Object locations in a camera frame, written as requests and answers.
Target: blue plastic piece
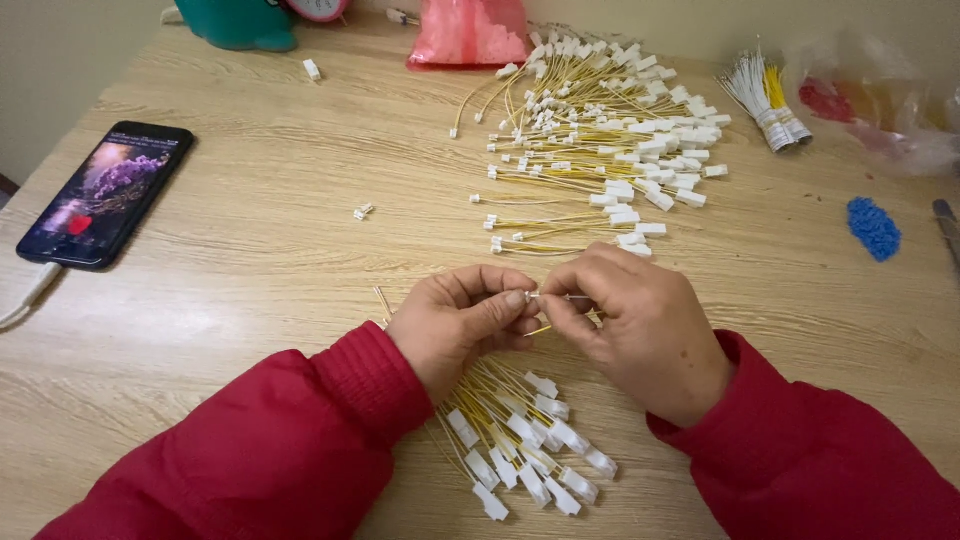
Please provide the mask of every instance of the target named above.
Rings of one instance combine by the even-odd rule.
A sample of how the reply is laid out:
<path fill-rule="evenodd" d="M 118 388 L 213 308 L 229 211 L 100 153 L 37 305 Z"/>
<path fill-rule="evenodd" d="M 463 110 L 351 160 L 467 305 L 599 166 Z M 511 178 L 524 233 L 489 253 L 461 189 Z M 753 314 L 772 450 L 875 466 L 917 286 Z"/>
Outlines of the blue plastic piece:
<path fill-rule="evenodd" d="M 877 262 L 900 250 L 900 229 L 873 199 L 857 197 L 847 203 L 847 226 Z"/>
<path fill-rule="evenodd" d="M 276 53 L 297 48 L 290 15 L 277 0 L 176 0 L 190 30 L 214 47 Z"/>

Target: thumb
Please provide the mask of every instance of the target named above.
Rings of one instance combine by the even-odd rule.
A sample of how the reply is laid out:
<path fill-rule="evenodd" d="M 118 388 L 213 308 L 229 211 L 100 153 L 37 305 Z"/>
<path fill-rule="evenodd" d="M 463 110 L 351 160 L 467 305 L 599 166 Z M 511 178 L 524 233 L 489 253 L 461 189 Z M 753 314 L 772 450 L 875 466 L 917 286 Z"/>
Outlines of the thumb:
<path fill-rule="evenodd" d="M 579 347 L 587 356 L 598 356 L 604 341 L 596 324 L 589 317 L 578 311 L 566 298 L 543 294 L 537 298 L 537 302 L 554 330 Z"/>
<path fill-rule="evenodd" d="M 502 331 L 513 323 L 526 307 L 525 292 L 508 290 L 462 310 L 461 313 L 468 322 L 468 337 L 479 341 Z"/>

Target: wood grain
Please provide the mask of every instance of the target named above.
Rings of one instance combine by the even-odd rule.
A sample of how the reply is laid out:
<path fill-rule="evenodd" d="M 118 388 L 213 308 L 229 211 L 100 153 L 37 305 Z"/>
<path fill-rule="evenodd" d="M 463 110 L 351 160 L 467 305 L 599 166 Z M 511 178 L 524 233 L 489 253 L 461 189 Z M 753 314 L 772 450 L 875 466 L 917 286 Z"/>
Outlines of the wood grain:
<path fill-rule="evenodd" d="M 411 73 L 414 34 L 379 20 L 298 29 L 289 55 L 230 53 L 164 28 L 0 213 L 0 306 L 37 267 L 14 246 L 120 120 L 187 128 L 199 143 L 129 250 L 106 273 L 69 272 L 21 326 L 0 334 L 0 537 L 28 538 L 81 499 L 117 458 L 172 426 L 265 355 L 314 353 L 417 279 L 477 261 L 542 280 L 556 259 L 498 258 L 467 196 L 486 180 L 487 125 L 447 132 L 488 74 Z M 310 83 L 300 61 L 326 79 Z M 714 147 L 731 175 L 708 205 L 648 218 L 717 327 L 746 334 L 790 379 L 841 388 L 897 423 L 960 481 L 960 300 L 932 219 L 936 184 L 865 177 L 856 147 L 820 137 L 777 158 L 715 85 L 715 66 L 676 61 L 680 82 L 735 123 Z M 846 203 L 875 197 L 903 230 L 873 262 Z M 352 210 L 373 202 L 364 223 Z M 513 212 L 500 209 L 504 215 Z M 553 335 L 511 358 L 555 379 L 576 424 L 620 463 L 582 519 L 505 494 L 490 522 L 422 431 L 359 538 L 722 538 L 686 471 L 638 411 Z"/>

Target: red jacket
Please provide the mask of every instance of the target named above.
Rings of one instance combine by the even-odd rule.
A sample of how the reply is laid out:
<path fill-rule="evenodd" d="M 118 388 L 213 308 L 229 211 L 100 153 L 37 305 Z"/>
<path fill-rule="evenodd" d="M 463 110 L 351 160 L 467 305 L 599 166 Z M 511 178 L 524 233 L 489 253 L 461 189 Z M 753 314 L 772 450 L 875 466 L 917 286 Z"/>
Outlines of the red jacket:
<path fill-rule="evenodd" d="M 693 458 L 733 540 L 960 538 L 960 493 L 889 420 L 847 394 L 791 384 L 738 334 L 717 335 L 739 364 L 724 400 L 689 430 L 647 423 Z M 312 358 L 263 360 L 123 457 L 36 538 L 350 538 L 390 481 L 391 448 L 432 413 L 406 360 L 367 323 Z"/>

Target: wire bundle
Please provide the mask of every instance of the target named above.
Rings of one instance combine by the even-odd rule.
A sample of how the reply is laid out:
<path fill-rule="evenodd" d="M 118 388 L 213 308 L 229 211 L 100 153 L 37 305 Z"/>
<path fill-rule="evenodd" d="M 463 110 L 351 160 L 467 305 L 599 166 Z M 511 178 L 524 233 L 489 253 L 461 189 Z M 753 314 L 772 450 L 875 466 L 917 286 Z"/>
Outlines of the wire bundle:
<path fill-rule="evenodd" d="M 374 292 L 386 313 L 386 325 L 393 311 L 380 288 Z M 582 506 L 567 489 L 584 503 L 594 504 L 599 488 L 554 458 L 564 446 L 581 456 L 601 479 L 615 477 L 616 463 L 566 423 L 570 407 L 557 401 L 558 396 L 552 380 L 520 374 L 505 362 L 484 357 L 438 407 L 444 435 L 427 427 L 446 460 L 472 484 L 491 519 L 503 521 L 509 514 L 493 493 L 500 483 L 508 490 L 522 483 L 537 508 L 553 501 L 568 516 L 577 515 Z M 449 451 L 442 443 L 444 436 Z"/>
<path fill-rule="evenodd" d="M 488 165 L 487 176 L 521 185 L 527 192 L 478 193 L 470 197 L 472 202 L 515 208 L 583 202 L 597 208 L 589 216 L 572 214 L 583 221 L 575 226 L 541 220 L 550 221 L 541 224 L 544 228 L 553 227 L 544 231 L 545 235 L 623 233 L 611 225 L 610 216 L 632 212 L 629 204 L 635 192 L 664 211 L 675 201 L 694 208 L 706 202 L 694 189 L 702 187 L 703 179 L 727 174 L 726 165 L 707 167 L 704 163 L 709 159 L 706 149 L 722 137 L 729 116 L 718 115 L 702 96 L 690 96 L 683 86 L 668 88 L 665 82 L 677 72 L 658 65 L 654 56 L 642 57 L 639 44 L 624 49 L 618 43 L 561 37 L 556 31 L 546 43 L 538 34 L 531 39 L 537 48 L 524 67 L 508 65 L 497 72 L 494 81 L 471 92 L 450 130 L 456 138 L 468 102 L 495 85 L 474 115 L 477 123 L 483 122 L 502 95 L 507 119 L 500 122 L 500 133 L 490 135 L 487 150 L 499 159 Z M 524 105 L 518 106 L 515 86 L 526 78 L 534 82 L 523 94 Z M 609 199 L 612 190 L 617 196 Z M 606 205 L 596 199 L 605 196 L 609 199 Z M 529 227 L 528 221 L 512 219 L 496 226 L 519 229 Z M 532 237 L 525 233 L 522 239 L 501 242 L 512 245 L 494 252 L 542 256 L 584 249 L 579 244 L 514 245 Z"/>
<path fill-rule="evenodd" d="M 717 77 L 717 83 L 753 117 L 775 154 L 813 140 L 813 134 L 786 105 L 779 69 L 763 58 L 759 47 L 744 52 Z"/>

